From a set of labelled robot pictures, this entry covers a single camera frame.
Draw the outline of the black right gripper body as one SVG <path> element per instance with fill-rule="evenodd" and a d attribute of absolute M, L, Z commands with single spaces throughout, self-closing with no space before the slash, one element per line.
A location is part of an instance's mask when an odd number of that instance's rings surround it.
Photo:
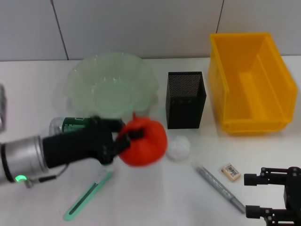
<path fill-rule="evenodd" d="M 289 219 L 301 222 L 301 169 L 290 167 L 287 170 L 284 190 L 285 208 Z"/>

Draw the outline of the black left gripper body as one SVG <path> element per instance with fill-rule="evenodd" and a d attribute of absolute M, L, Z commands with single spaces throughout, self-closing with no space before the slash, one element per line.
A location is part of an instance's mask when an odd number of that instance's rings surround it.
<path fill-rule="evenodd" d="M 44 138 L 42 146 L 49 169 L 87 158 L 102 165 L 113 162 L 112 132 L 107 121 L 99 117 L 92 118 L 83 129 Z"/>

